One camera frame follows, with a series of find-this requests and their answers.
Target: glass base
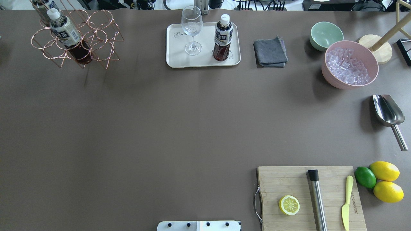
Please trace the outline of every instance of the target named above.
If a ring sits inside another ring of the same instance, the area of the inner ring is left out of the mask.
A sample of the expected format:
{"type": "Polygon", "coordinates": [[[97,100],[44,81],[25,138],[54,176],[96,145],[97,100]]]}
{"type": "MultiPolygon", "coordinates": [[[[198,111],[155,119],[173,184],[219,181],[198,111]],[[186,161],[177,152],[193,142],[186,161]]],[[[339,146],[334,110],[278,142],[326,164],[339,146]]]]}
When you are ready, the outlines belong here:
{"type": "Polygon", "coordinates": [[[185,52],[189,55],[198,55],[202,50],[201,44],[198,42],[189,42],[185,45],[185,52]]]}

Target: black muddler tip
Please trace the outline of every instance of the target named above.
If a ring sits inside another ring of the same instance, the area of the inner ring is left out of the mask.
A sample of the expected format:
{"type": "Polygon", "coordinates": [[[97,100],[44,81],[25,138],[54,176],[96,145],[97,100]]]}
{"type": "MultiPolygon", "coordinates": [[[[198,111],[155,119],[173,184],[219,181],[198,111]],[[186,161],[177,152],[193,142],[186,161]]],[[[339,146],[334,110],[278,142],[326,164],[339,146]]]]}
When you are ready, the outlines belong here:
{"type": "Polygon", "coordinates": [[[308,176],[310,181],[318,180],[318,169],[308,170],[308,176]]]}

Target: table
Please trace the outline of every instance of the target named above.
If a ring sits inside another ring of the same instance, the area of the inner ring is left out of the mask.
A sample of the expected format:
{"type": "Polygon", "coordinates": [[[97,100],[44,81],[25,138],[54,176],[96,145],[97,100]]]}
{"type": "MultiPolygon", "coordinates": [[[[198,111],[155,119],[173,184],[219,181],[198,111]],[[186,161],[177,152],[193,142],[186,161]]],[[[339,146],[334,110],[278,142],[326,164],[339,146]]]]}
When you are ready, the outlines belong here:
{"type": "Polygon", "coordinates": [[[379,201],[360,187],[368,230],[411,226],[409,152],[370,107],[391,94],[407,119],[411,80],[398,47],[369,86],[339,90],[321,74],[323,53],[309,44],[318,21],[346,40],[385,34],[394,13],[234,12],[241,62],[172,69],[166,28],[181,11],[113,11],[125,42],[104,70],[58,68],[30,45],[35,11],[0,11],[0,229],[156,230],[166,220],[241,220],[259,230],[253,196],[258,166],[398,166],[404,199],[379,201]],[[253,41],[283,37],[285,68],[262,68],[253,41]]]}

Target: lemon slice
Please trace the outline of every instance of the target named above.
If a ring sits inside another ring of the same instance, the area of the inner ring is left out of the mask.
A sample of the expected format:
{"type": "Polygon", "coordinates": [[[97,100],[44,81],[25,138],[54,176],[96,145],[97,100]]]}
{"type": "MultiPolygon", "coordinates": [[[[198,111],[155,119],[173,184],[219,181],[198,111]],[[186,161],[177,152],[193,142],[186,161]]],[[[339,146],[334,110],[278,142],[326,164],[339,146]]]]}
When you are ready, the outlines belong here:
{"type": "Polygon", "coordinates": [[[279,207],[284,214],[295,215],[300,210],[300,203],[297,198],[287,195],[280,199],[279,207]]]}

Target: green bowl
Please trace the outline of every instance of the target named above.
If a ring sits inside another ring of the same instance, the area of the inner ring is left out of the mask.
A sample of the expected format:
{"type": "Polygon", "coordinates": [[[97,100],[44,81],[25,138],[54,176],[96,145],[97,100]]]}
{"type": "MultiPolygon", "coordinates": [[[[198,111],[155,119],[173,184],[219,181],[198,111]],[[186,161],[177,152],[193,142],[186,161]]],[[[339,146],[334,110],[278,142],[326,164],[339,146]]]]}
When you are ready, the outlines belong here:
{"type": "Polygon", "coordinates": [[[319,51],[326,51],[331,44],[342,40],[344,35],[341,29],[332,23],[319,22],[311,28],[309,41],[319,51]]]}

